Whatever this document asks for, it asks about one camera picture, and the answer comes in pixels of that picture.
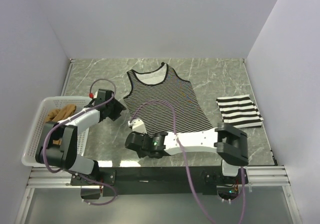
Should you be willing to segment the thin-striped black white tank top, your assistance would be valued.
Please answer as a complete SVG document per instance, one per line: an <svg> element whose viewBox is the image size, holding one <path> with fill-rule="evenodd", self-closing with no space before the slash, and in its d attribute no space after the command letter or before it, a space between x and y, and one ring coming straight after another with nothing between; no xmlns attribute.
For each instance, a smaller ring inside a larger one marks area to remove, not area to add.
<svg viewBox="0 0 320 224"><path fill-rule="evenodd" d="M151 72L127 72L131 90L124 103L133 118L143 121L149 135L158 132L207 131L213 125L201 109L192 84L173 67L161 63Z"/></svg>

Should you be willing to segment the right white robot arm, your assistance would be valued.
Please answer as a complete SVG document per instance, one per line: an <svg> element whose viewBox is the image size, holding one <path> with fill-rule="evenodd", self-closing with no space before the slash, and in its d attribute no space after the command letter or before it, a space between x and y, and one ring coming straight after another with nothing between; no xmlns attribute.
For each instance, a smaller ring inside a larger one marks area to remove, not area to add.
<svg viewBox="0 0 320 224"><path fill-rule="evenodd" d="M134 127L124 144L139 158L161 159L180 153L216 153L222 158L219 177L226 184L237 178L240 167L249 165L247 134L227 123L204 131L177 134L168 131L153 136L142 130L142 127Z"/></svg>

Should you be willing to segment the wide-striped black white tank top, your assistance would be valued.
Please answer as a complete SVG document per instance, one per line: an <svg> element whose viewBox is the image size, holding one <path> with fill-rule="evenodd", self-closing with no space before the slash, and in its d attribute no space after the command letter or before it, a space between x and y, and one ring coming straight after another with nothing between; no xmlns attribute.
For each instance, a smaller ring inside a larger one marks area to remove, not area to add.
<svg viewBox="0 0 320 224"><path fill-rule="evenodd" d="M216 99L222 121L238 129L261 128L264 118L249 94Z"/></svg>

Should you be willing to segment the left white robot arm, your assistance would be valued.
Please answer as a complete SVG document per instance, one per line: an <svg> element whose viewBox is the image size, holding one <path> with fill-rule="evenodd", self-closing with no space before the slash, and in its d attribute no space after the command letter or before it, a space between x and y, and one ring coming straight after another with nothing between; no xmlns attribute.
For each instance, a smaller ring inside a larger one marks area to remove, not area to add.
<svg viewBox="0 0 320 224"><path fill-rule="evenodd" d="M96 184L100 179L98 162L78 153L78 135L106 118L117 120L124 110L126 107L115 99L112 90L99 89L96 97L80 112L65 120L48 121L44 124L35 161L81 173L88 185Z"/></svg>

